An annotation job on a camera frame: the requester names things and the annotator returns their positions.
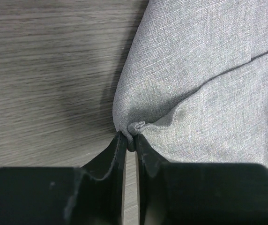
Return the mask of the grey cloth napkin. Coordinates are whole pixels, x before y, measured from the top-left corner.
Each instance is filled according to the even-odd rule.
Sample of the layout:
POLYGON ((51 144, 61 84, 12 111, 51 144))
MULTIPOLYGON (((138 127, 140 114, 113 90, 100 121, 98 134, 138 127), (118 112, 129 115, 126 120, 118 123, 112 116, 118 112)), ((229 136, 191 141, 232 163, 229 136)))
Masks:
POLYGON ((151 0, 112 113, 130 151, 268 166, 268 0, 151 0))

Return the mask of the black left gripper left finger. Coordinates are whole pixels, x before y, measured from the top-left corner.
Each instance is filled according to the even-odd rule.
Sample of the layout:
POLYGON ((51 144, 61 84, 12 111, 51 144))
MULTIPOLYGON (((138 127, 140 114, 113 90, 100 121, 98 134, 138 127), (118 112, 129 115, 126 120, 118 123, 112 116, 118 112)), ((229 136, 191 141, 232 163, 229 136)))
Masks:
POLYGON ((0 225, 123 223, 127 139, 82 167, 0 167, 0 225))

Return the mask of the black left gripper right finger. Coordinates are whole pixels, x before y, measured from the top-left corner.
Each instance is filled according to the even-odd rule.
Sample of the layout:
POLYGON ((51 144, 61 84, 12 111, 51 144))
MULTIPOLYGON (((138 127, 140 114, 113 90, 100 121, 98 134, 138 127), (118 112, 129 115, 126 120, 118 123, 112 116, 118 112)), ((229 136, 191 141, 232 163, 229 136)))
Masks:
POLYGON ((268 169, 172 163, 134 138, 141 225, 268 225, 268 169))

